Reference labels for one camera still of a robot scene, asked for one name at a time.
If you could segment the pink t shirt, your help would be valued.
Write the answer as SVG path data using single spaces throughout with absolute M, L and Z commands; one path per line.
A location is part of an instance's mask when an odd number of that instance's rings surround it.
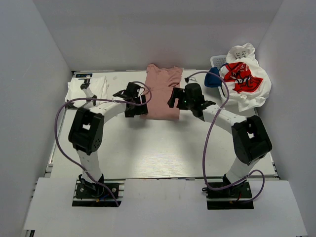
M 146 101 L 148 101 L 148 113 L 141 115 L 142 119 L 153 120 L 178 120 L 180 110 L 178 108 L 170 108 L 167 104 L 171 97 L 173 88 L 179 87 L 183 70 L 178 67 L 169 69 L 158 68 L 154 64 L 147 66 L 147 76 L 145 85 L 151 91 L 145 90 Z

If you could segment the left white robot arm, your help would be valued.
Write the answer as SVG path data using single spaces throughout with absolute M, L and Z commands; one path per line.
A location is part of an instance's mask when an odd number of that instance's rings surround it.
M 103 141 L 104 124 L 119 114 L 127 118 L 146 115 L 148 101 L 140 92 L 143 87 L 145 84 L 141 82 L 129 82 L 126 89 L 115 93 L 111 100 L 105 99 L 96 107 L 80 108 L 76 112 L 68 139 L 83 167 L 80 179 L 89 183 L 87 191 L 93 197 L 99 197 L 104 192 L 104 178 L 97 153 Z

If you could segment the white text t shirt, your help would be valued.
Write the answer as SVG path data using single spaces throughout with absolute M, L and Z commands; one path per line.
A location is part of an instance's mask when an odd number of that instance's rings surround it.
M 246 58 L 255 65 L 259 65 L 255 56 L 255 47 L 251 43 L 246 43 L 244 45 L 236 45 L 232 47 L 226 56 L 226 63 L 233 63 L 236 60 Z

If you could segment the white red print t shirt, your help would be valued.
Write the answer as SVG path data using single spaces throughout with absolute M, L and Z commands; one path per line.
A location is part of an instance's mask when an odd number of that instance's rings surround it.
M 250 59 L 242 58 L 225 64 L 219 75 L 229 89 L 229 102 L 236 103 L 240 112 L 263 106 L 269 97 L 270 78 Z

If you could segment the folded white t shirt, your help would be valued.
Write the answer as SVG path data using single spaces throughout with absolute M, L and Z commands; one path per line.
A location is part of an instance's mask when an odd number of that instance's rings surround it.
M 66 107 L 69 109 L 76 108 L 93 108 L 102 102 L 89 100 L 89 98 L 107 99 L 107 90 L 109 84 L 105 76 L 91 78 L 75 78 L 73 77 L 68 82 L 68 92 L 65 97 L 65 102 L 76 98 L 84 98 L 84 100 L 78 100 L 69 103 Z

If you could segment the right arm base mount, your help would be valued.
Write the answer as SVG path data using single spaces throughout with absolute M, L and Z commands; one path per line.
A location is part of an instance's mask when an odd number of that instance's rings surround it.
M 206 193 L 208 210 L 247 210 L 254 209 L 252 192 L 248 181 L 229 187 L 227 189 L 213 191 L 208 187 L 202 188 Z

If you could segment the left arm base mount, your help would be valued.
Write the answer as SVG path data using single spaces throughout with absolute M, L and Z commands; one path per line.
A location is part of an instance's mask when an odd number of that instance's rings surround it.
M 107 189 L 83 181 L 80 175 L 76 181 L 72 207 L 119 207 L 124 194 L 124 181 L 103 181 L 113 193 L 117 203 Z

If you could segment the blue t shirt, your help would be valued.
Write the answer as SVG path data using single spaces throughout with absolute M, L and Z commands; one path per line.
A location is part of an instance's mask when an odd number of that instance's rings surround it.
M 210 88 L 220 87 L 222 82 L 219 79 L 219 69 L 217 67 L 212 67 L 209 72 L 210 74 L 205 75 L 204 85 Z

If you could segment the white plastic basket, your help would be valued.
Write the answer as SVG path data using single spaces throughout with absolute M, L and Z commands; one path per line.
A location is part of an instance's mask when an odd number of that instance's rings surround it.
M 224 64 L 226 64 L 226 55 L 216 55 L 210 58 L 211 67 L 216 67 L 220 69 Z

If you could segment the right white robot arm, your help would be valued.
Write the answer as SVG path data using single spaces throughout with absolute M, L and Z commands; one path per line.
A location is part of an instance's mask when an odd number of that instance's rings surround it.
M 173 108 L 190 110 L 194 117 L 216 125 L 229 132 L 233 138 L 236 158 L 230 170 L 223 177 L 223 187 L 211 190 L 234 197 L 241 191 L 240 183 L 251 175 L 251 169 L 272 150 L 272 144 L 262 120 L 258 116 L 245 117 L 221 108 L 215 102 L 205 100 L 201 86 L 190 83 L 182 88 L 173 88 L 167 102 Z

